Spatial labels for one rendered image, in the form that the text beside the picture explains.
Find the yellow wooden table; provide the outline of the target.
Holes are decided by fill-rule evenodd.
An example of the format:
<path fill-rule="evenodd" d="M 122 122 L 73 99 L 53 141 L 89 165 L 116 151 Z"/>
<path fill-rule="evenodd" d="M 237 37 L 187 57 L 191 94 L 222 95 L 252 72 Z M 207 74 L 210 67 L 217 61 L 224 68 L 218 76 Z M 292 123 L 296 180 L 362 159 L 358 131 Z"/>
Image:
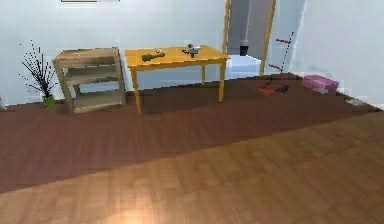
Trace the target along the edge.
<path fill-rule="evenodd" d="M 229 56 L 208 45 L 202 45 L 201 50 L 194 57 L 191 57 L 189 54 L 184 54 L 183 53 L 184 49 L 187 49 L 187 47 L 182 47 L 182 46 L 166 47 L 164 57 L 155 58 L 148 62 L 142 61 L 142 55 L 148 54 L 148 53 L 154 54 L 156 52 L 155 48 L 131 49 L 131 50 L 125 51 L 125 62 L 126 62 L 127 68 L 131 73 L 136 110 L 139 115 L 142 114 L 142 105 L 141 105 L 139 85 L 138 85 L 138 75 L 137 75 L 139 71 L 200 66 L 201 72 L 202 72 L 202 82 L 205 82 L 206 66 L 211 64 L 217 64 L 220 66 L 218 101 L 219 102 L 223 101 L 226 62 L 229 59 Z"/>

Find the dark grey small object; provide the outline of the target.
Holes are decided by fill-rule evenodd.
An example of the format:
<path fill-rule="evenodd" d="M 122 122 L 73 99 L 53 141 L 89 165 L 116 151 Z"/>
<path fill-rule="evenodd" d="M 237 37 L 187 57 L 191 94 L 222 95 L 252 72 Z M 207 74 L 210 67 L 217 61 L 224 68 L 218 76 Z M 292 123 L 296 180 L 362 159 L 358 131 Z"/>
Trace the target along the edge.
<path fill-rule="evenodd" d="M 191 57 L 194 57 L 201 50 L 200 46 L 193 46 L 192 44 L 188 44 L 188 48 L 183 50 L 184 54 L 189 54 Z"/>

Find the olive brown lumpy object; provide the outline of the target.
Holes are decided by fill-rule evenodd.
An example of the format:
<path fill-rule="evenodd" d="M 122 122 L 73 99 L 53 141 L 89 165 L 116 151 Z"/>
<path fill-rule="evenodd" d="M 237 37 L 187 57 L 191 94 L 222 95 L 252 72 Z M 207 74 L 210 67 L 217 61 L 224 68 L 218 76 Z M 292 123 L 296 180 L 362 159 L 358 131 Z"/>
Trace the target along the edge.
<path fill-rule="evenodd" d="M 142 61 L 143 62 L 148 62 L 148 61 L 151 61 L 155 58 L 159 58 L 159 57 L 164 57 L 165 56 L 165 51 L 164 50 L 156 50 L 156 52 L 154 54 L 144 54 L 142 55 Z"/>

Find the red thin floor stand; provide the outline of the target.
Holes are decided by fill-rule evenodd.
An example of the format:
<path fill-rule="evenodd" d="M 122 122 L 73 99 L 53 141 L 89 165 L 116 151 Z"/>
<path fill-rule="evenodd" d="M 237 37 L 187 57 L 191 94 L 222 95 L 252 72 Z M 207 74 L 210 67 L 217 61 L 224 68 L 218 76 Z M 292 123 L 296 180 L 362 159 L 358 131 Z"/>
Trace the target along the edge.
<path fill-rule="evenodd" d="M 279 38 L 276 39 L 277 42 L 286 44 L 286 50 L 285 50 L 285 53 L 284 53 L 284 57 L 283 57 L 283 61 L 282 61 L 282 65 L 281 66 L 276 66 L 276 65 L 270 64 L 270 67 L 275 68 L 276 70 L 279 71 L 279 79 L 278 79 L 278 83 L 276 84 L 276 87 L 274 89 L 271 88 L 271 84 L 272 84 L 272 80 L 273 80 L 272 77 L 267 78 L 265 80 L 265 82 L 264 82 L 264 85 L 259 87 L 259 90 L 263 94 L 265 94 L 266 96 L 273 96 L 276 93 L 286 93 L 289 90 L 289 86 L 287 84 L 281 84 L 280 81 L 281 81 L 282 75 L 284 73 L 285 61 L 286 61 L 286 58 L 287 58 L 287 55 L 288 55 L 288 51 L 289 51 L 290 45 L 292 43 L 292 37 L 293 36 L 294 36 L 294 32 L 292 32 L 290 34 L 290 37 L 289 37 L 288 40 L 286 40 L 286 39 L 279 39 Z"/>

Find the pale wooden shelf unit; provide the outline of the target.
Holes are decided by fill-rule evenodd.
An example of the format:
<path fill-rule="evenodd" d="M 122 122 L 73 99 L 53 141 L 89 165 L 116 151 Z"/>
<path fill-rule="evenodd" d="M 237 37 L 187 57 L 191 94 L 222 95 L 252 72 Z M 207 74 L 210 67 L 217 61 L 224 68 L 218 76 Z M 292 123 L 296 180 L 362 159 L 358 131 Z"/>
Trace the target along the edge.
<path fill-rule="evenodd" d="M 125 82 L 117 47 L 63 50 L 52 63 L 68 111 L 85 113 L 126 104 Z M 114 90 L 82 93 L 82 84 L 116 81 Z"/>

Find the pink box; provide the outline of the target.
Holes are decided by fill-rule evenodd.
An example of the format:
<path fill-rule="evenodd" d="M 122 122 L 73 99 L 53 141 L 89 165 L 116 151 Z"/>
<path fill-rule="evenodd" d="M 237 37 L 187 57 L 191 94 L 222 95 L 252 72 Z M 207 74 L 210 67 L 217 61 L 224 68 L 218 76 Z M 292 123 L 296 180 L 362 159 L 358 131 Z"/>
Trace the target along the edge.
<path fill-rule="evenodd" d="M 306 75 L 302 85 L 321 94 L 332 94 L 337 91 L 339 82 L 320 75 Z"/>

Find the dark plant in green pot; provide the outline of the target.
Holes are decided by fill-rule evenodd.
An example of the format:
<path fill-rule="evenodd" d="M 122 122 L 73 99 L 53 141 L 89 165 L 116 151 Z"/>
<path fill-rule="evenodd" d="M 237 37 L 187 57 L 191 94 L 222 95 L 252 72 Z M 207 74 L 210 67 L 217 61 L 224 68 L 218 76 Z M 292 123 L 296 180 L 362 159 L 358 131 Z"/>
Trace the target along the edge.
<path fill-rule="evenodd" d="M 22 65 L 31 75 L 31 79 L 19 73 L 19 76 L 27 81 L 26 87 L 32 88 L 42 94 L 42 103 L 47 109 L 56 107 L 56 99 L 52 89 L 57 85 L 53 80 L 56 74 L 49 61 L 44 59 L 41 48 L 30 41 L 31 50 L 23 55 Z"/>

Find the wooden door frame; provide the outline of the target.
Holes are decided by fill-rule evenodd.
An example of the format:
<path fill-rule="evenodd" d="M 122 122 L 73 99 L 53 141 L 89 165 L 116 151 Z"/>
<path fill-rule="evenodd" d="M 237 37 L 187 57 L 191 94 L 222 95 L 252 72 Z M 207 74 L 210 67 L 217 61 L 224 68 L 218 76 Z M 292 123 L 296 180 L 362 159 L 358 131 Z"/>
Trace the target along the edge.
<path fill-rule="evenodd" d="M 261 61 L 263 76 L 277 0 L 225 0 L 224 28 L 221 50 L 240 54 L 240 46 L 249 46 L 248 53 Z"/>

